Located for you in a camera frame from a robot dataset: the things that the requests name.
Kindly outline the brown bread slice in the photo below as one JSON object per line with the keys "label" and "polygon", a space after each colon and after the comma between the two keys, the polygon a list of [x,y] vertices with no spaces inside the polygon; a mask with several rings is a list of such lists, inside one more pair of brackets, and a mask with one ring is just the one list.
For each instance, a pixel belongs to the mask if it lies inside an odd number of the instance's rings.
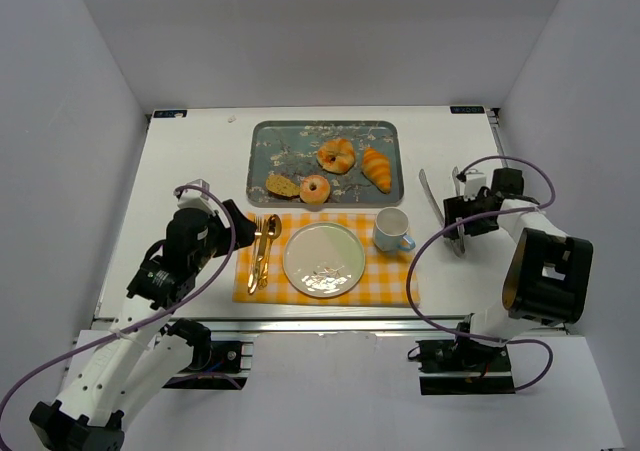
{"label": "brown bread slice", "polygon": [[300,187],[283,175],[269,175],[265,187],[269,193],[281,198],[291,199],[300,195]]}

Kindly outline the metal serving tongs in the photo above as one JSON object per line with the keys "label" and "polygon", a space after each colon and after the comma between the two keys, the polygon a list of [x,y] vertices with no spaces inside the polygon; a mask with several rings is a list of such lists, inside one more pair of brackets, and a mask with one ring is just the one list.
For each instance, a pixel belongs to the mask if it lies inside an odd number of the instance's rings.
{"label": "metal serving tongs", "polygon": [[[460,184],[461,182],[458,180],[458,178],[456,177],[457,173],[458,173],[459,169],[457,167],[454,167],[452,170],[452,179],[453,179],[453,183],[454,183],[454,189],[455,189],[455,193],[457,196],[461,196],[461,191],[460,191]],[[443,213],[443,211],[441,210],[441,207],[438,203],[438,201],[436,200],[431,187],[429,185],[428,179],[427,179],[427,175],[424,169],[420,169],[419,173],[418,173],[418,179],[420,181],[420,184],[423,188],[423,191],[431,205],[431,208],[439,222],[439,224],[444,227],[445,226],[445,215]],[[461,219],[457,218],[456,219],[456,223],[458,224],[457,228],[456,228],[456,233],[457,233],[457,238],[456,239],[450,239],[450,238],[445,238],[445,243],[449,246],[449,248],[453,251],[454,255],[462,258],[465,255],[465,241],[464,241],[464,227],[460,224]]]}

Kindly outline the sugared ring donut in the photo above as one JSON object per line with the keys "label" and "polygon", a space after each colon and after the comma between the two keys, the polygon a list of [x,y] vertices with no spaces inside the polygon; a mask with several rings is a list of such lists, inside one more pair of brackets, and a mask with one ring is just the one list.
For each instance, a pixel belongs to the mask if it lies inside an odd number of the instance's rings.
{"label": "sugared ring donut", "polygon": [[325,203],[331,193],[330,183],[321,175],[306,177],[300,185],[300,199],[311,205]]}

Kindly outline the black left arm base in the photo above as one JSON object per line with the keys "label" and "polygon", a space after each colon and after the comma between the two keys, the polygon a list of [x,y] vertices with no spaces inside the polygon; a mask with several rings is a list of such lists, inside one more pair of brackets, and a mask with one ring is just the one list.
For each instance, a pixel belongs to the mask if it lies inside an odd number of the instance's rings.
{"label": "black left arm base", "polygon": [[238,339],[214,339],[211,330],[196,321],[179,319],[164,325],[160,335],[185,338],[191,362],[172,377],[165,389],[242,390],[250,369],[249,343]]}

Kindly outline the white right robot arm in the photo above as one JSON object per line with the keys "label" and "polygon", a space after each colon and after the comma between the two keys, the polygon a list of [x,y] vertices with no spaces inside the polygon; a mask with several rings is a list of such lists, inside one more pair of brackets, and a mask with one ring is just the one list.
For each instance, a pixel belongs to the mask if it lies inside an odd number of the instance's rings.
{"label": "white right robot arm", "polygon": [[465,239],[500,229],[516,244],[500,301],[466,318],[461,331],[498,347],[538,325],[574,324],[586,304],[594,248],[554,226],[537,202],[524,195],[523,173],[499,168],[490,184],[484,173],[452,172],[456,195],[443,201],[443,225],[454,253]]}

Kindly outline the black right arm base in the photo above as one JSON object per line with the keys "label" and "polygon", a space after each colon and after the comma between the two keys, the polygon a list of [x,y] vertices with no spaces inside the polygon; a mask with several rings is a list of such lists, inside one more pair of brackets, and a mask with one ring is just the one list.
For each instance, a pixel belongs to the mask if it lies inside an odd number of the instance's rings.
{"label": "black right arm base", "polygon": [[511,361],[505,347],[467,338],[421,340],[407,353],[419,365],[423,396],[514,394]]}

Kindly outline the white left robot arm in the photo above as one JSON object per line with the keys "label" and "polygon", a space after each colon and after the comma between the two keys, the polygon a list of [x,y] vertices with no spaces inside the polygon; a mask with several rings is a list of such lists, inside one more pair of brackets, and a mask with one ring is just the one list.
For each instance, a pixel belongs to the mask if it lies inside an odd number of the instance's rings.
{"label": "white left robot arm", "polygon": [[180,200],[165,236],[146,251],[127,287],[111,341],[52,403],[38,403],[29,421],[48,450],[119,450],[125,428],[175,374],[203,372],[211,337],[201,324],[172,321],[173,306],[194,289],[212,258],[250,246],[256,225],[233,200],[221,204],[225,226],[207,197]]}

